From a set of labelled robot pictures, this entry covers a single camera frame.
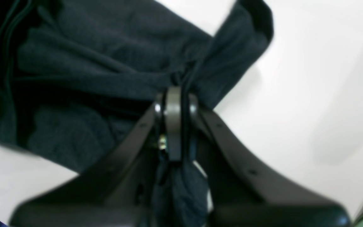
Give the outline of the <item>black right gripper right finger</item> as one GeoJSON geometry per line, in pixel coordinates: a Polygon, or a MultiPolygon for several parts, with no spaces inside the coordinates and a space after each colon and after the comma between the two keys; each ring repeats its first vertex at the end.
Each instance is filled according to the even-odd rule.
{"type": "Polygon", "coordinates": [[[223,120],[189,98],[195,158],[207,175],[209,227],[350,227],[337,202],[279,174],[246,148],[223,120]]]}

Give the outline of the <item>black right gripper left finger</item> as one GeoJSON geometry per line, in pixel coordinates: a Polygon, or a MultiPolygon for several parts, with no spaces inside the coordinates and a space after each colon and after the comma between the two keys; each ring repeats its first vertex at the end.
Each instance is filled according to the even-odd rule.
{"type": "Polygon", "coordinates": [[[182,161],[180,87],[157,96],[121,144],[78,177],[14,211],[12,227],[157,227],[160,161],[182,161]]]}

